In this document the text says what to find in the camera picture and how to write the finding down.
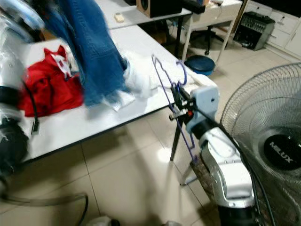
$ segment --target desk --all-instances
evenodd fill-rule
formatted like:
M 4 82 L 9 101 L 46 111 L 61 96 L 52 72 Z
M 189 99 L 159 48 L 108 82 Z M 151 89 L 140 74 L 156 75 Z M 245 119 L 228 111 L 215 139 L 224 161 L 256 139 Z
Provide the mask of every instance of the desk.
M 177 31 L 177 38 L 176 38 L 176 46 L 174 50 L 174 55 L 178 57 L 183 17 L 187 15 L 191 15 L 190 11 L 183 8 L 181 13 L 149 18 L 145 14 L 140 12 L 136 6 L 130 6 L 123 0 L 95 0 L 95 1 L 103 11 L 109 29 L 117 29 L 121 27 L 144 24 L 153 21 L 165 20 L 168 18 L 178 18 L 178 31 Z M 115 20 L 114 15 L 116 13 L 122 14 L 122 16 L 125 19 L 123 23 L 118 23 Z
M 207 27 L 210 25 L 232 21 L 228 28 L 228 32 L 226 34 L 224 42 L 222 44 L 222 49 L 219 53 L 218 58 L 216 59 L 215 62 L 215 67 L 216 67 L 218 65 L 222 52 L 224 51 L 228 39 L 230 37 L 241 4 L 242 2 L 239 0 L 224 0 L 224 2 L 220 7 L 217 5 L 208 6 L 206 7 L 205 12 L 203 14 L 200 15 L 193 14 L 190 18 L 185 19 L 184 26 L 187 30 L 187 35 L 186 35 L 182 60 L 184 61 L 186 59 L 188 45 L 190 41 L 190 35 L 193 31 L 196 31 L 200 28 Z
M 158 44 L 138 26 L 111 30 L 111 35 L 123 49 L 134 51 L 142 56 L 155 54 L 160 59 L 175 62 L 177 59 Z M 28 55 L 27 66 L 44 58 L 43 49 L 57 51 L 60 40 L 52 40 L 32 45 Z M 202 76 L 204 82 L 212 82 Z M 120 127 L 138 118 L 144 117 L 168 105 L 162 89 L 148 99 L 137 99 L 119 112 L 106 105 L 97 105 L 91 109 L 85 106 L 40 118 L 39 134 L 30 140 L 29 159 L 35 159 L 53 151 L 58 151 L 85 139 Z M 33 118 L 23 118 L 20 126 L 30 137 Z

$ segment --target cabinet drawer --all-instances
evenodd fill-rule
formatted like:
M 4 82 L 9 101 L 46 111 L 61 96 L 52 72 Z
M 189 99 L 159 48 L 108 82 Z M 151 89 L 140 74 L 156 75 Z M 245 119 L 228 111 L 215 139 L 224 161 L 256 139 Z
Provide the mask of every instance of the cabinet drawer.
M 267 6 L 264 6 L 262 4 L 255 3 L 255 2 L 251 1 L 248 4 L 246 12 L 253 11 L 255 13 L 259 13 L 259 14 L 262 14 L 264 16 L 269 16 L 272 13 L 272 10 L 273 9 L 271 7 L 267 7 Z
M 290 34 L 298 23 L 298 19 L 293 16 L 281 13 L 279 11 L 272 11 L 270 17 L 275 21 L 275 28 Z
M 274 28 L 272 34 L 269 36 L 268 42 L 272 42 L 278 46 L 284 47 L 290 35 L 277 28 Z

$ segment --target white table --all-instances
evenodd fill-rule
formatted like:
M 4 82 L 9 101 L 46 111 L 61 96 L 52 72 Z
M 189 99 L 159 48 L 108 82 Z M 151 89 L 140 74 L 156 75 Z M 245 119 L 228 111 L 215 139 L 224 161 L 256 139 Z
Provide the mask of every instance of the white table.
M 105 19 L 107 21 L 109 29 L 117 29 L 121 27 L 149 23 L 153 21 L 166 20 L 168 18 L 178 18 L 177 38 L 176 38 L 176 44 L 174 48 L 174 55 L 178 57 L 183 17 L 187 15 L 191 15 L 191 12 L 189 10 L 183 8 L 181 13 L 149 18 L 145 14 L 140 12 L 136 6 L 130 6 L 124 0 L 95 0 L 95 1 L 101 8 L 105 16 Z M 122 14 L 122 16 L 125 19 L 124 22 L 118 23 L 115 20 L 114 16 L 116 13 Z
M 240 6 L 242 2 L 239 0 L 224 0 L 222 5 L 219 7 L 217 5 L 208 6 L 205 9 L 205 12 L 200 15 L 193 14 L 190 18 L 187 18 L 184 21 L 184 26 L 187 30 L 186 41 L 184 45 L 182 60 L 186 59 L 188 45 L 190 41 L 190 36 L 193 31 L 197 31 L 200 28 L 204 28 L 210 25 L 219 24 L 227 21 L 232 21 L 224 42 L 222 44 L 221 51 L 219 53 L 218 58 L 215 62 L 215 67 L 218 65 L 218 62 L 221 58 L 222 52 L 224 51 L 228 39 L 230 37 L 233 25 L 235 23 L 235 19 L 239 13 Z
M 134 51 L 142 56 L 155 54 L 165 61 L 177 59 L 158 44 L 138 26 L 130 26 L 111 31 L 119 47 Z M 43 49 L 57 51 L 60 40 L 34 44 L 30 50 L 27 66 L 44 58 Z M 67 148 L 89 137 L 122 126 L 168 105 L 162 89 L 152 97 L 135 102 L 122 108 L 119 112 L 106 105 L 97 105 L 91 109 L 85 106 L 40 118 L 39 134 L 30 140 L 30 159 L 38 158 L 53 151 Z M 21 127 L 30 136 L 33 118 L 24 118 Z

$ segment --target fan grille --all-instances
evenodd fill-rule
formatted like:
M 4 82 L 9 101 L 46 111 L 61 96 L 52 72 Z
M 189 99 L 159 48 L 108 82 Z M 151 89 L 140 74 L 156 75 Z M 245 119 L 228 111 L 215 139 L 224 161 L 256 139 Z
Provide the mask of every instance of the fan grille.
M 301 216 L 301 168 L 273 167 L 262 143 L 275 134 L 301 141 L 301 64 L 275 67 L 245 82 L 226 104 L 221 124 L 263 181 L 278 225 L 295 225 Z

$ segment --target tiled floor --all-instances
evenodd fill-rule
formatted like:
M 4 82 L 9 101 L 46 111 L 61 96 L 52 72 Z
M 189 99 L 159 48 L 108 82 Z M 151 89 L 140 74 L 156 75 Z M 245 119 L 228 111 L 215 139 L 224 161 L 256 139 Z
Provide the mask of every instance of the tiled floor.
M 214 41 L 209 56 L 215 59 L 220 46 Z M 200 48 L 200 40 L 193 41 L 189 55 L 203 54 Z M 268 50 L 253 52 L 230 42 L 210 76 L 221 90 L 216 118 L 220 119 L 239 85 L 284 63 L 285 59 Z M 181 138 L 174 163 L 169 162 L 175 124 L 168 114 L 162 110 L 28 165 L 11 178 L 12 194 L 45 198 L 86 192 L 90 200 L 86 221 L 106 214 L 129 226 L 156 226 L 168 220 L 184 226 L 218 225 L 218 213 L 200 184 L 179 186 L 190 156 Z M 1 203 L 0 225 L 75 225 L 83 205 L 78 201 L 34 208 Z

